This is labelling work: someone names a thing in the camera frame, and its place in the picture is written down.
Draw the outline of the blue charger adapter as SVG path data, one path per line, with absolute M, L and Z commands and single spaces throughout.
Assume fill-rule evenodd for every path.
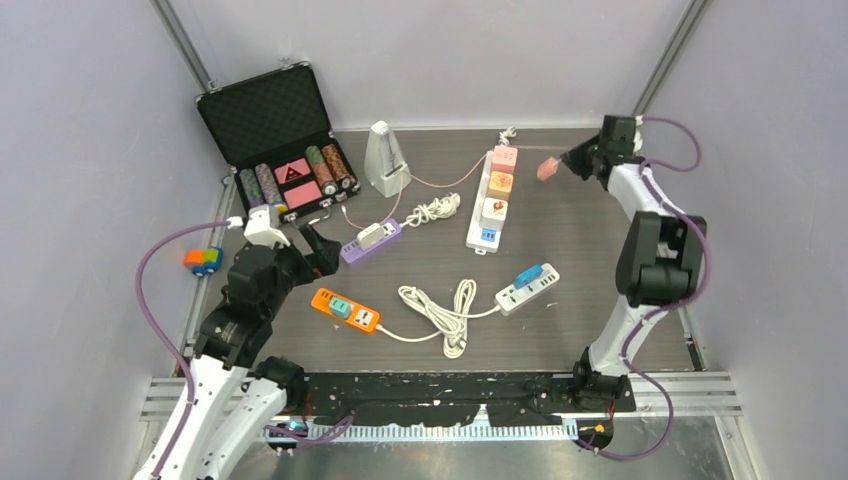
M 544 269 L 540 264 L 533 265 L 523 272 L 519 273 L 514 281 L 513 287 L 515 289 L 521 289 L 528 285 L 530 285 L 534 280 L 542 276 L 544 273 Z

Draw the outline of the purple power strip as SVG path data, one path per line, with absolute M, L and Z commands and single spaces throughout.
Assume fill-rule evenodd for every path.
M 341 257 L 347 264 L 353 265 L 390 245 L 400 237 L 401 231 L 402 227 L 394 219 L 380 224 L 374 223 L 342 246 Z

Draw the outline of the white adapter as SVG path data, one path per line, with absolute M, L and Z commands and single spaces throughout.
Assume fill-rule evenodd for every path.
M 362 250 L 368 250 L 384 238 L 385 231 L 380 223 L 373 223 L 362 229 L 356 236 L 357 243 Z

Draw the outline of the white cube socket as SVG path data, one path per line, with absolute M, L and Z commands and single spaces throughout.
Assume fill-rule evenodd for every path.
M 507 200 L 485 197 L 479 225 L 484 229 L 501 231 L 505 224 L 508 206 Z

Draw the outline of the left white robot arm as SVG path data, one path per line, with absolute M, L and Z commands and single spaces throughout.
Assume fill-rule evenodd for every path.
M 185 385 L 138 479 L 227 479 L 279 414 L 307 398 L 304 369 L 281 357 L 262 362 L 280 308 L 291 291 L 337 272 L 342 245 L 311 225 L 299 227 L 304 254 L 275 227 L 251 231 L 235 254 L 221 302 L 201 322 L 190 358 L 175 356 Z

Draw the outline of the tan dragon cube socket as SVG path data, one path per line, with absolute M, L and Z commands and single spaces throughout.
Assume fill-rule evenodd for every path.
M 510 173 L 493 171 L 490 174 L 486 196 L 496 200 L 508 201 L 514 184 L 514 176 Z

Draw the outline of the salmon pink charger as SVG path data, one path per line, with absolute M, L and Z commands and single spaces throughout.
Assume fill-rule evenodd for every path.
M 560 164 L 561 160 L 559 158 L 549 157 L 538 166 L 536 178 L 539 181 L 548 180 L 558 172 Z

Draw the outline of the pink cube socket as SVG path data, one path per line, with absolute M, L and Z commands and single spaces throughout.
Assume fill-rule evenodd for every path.
M 518 149 L 512 146 L 497 145 L 493 149 L 491 168 L 494 172 L 513 175 L 518 159 Z

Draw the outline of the teal charger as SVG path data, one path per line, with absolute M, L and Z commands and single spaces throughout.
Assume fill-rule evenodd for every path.
M 353 305 L 340 297 L 333 297 L 329 302 L 328 308 L 332 315 L 343 321 L 348 320 L 353 312 Z

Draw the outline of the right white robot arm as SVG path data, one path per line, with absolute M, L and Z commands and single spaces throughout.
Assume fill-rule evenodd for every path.
M 604 410 L 624 395 L 649 333 L 697 292 L 702 277 L 707 223 L 685 214 L 656 183 L 641 154 L 644 120 L 607 115 L 596 135 L 561 157 L 581 179 L 597 179 L 630 220 L 615 272 L 619 298 L 572 371 L 570 401 L 580 410 Z

